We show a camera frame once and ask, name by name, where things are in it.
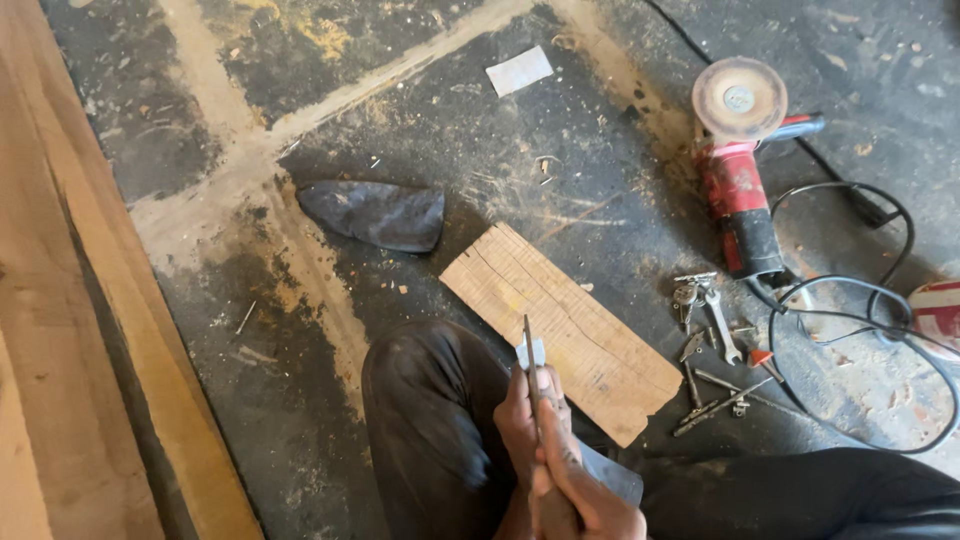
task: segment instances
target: person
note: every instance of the person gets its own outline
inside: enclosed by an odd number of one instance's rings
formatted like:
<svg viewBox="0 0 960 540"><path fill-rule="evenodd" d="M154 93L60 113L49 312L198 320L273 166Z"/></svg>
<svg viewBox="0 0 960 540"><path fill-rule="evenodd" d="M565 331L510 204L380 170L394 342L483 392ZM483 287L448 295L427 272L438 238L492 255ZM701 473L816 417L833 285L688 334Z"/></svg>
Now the person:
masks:
<svg viewBox="0 0 960 540"><path fill-rule="evenodd" d="M540 498L554 486L580 514L580 538L960 538L960 482L912 459L831 449L650 460L638 477L577 440L549 366L539 441L526 377L512 371L444 321L371 345L364 408L395 540L542 538Z"/></svg>

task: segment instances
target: red and white object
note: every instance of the red and white object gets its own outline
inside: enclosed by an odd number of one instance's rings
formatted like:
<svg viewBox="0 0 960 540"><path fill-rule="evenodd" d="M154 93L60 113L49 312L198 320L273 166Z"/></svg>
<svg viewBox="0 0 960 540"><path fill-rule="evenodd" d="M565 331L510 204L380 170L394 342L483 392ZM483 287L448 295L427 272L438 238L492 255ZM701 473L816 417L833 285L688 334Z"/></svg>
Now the red and white object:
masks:
<svg viewBox="0 0 960 540"><path fill-rule="evenodd" d="M913 330L954 349L960 349L960 280L924 285L907 299L913 308ZM924 349L952 362L960 358L928 341Z"/></svg>

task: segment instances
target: wood board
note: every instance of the wood board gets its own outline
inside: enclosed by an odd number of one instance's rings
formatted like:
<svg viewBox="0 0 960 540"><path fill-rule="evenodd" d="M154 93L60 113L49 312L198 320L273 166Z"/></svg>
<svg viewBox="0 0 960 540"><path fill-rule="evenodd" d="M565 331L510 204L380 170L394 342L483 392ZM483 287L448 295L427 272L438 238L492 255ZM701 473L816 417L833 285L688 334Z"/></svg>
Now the wood board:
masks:
<svg viewBox="0 0 960 540"><path fill-rule="evenodd" d="M440 276L511 345L530 316L564 392L621 447L676 395L680 371L516 231L489 228Z"/></svg>
<svg viewBox="0 0 960 540"><path fill-rule="evenodd" d="M198 536L262 539L109 164L35 0L0 0L0 59L25 96L60 203L123 333L156 436Z"/></svg>
<svg viewBox="0 0 960 540"><path fill-rule="evenodd" d="M69 224L5 54L0 118L0 538L161 540Z"/></svg>

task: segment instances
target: grinding disc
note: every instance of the grinding disc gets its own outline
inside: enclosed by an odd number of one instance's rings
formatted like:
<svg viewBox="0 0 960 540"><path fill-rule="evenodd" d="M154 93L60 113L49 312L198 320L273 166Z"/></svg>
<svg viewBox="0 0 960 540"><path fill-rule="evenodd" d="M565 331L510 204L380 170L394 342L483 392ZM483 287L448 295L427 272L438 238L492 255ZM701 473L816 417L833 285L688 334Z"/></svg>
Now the grinding disc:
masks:
<svg viewBox="0 0 960 540"><path fill-rule="evenodd" d="M786 116L786 86L769 65L744 57L718 61L693 84L693 109L715 137L761 140Z"/></svg>

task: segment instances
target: hand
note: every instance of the hand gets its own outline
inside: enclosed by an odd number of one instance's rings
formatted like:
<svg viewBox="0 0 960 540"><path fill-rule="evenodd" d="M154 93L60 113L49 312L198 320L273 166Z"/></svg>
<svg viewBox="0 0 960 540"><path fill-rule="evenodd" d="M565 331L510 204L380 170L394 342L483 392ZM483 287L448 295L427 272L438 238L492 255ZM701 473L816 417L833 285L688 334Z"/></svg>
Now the hand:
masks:
<svg viewBox="0 0 960 540"><path fill-rule="evenodd" d="M573 503L583 520L584 530L580 538L646 538L647 523L643 514L587 473L579 452L574 452L576 439L568 435L563 419L548 400L540 400L537 414L542 441L542 451L538 454L542 464L532 475L529 498L536 537L545 538L540 527L540 498L556 486Z"/></svg>
<svg viewBox="0 0 960 540"><path fill-rule="evenodd" d="M569 437L573 437L570 427L570 407L566 404L564 392L560 387L560 376L553 366L546 365L537 370L537 382L540 395L546 401L555 403L558 422ZM530 407L530 386L527 374L518 364L514 364L510 375L510 386L503 403L493 410L493 422L500 431L503 445L514 464L516 478L524 493L530 491L533 470L537 466L537 425L534 422L533 409ZM579 453L580 447L573 445Z"/></svg>

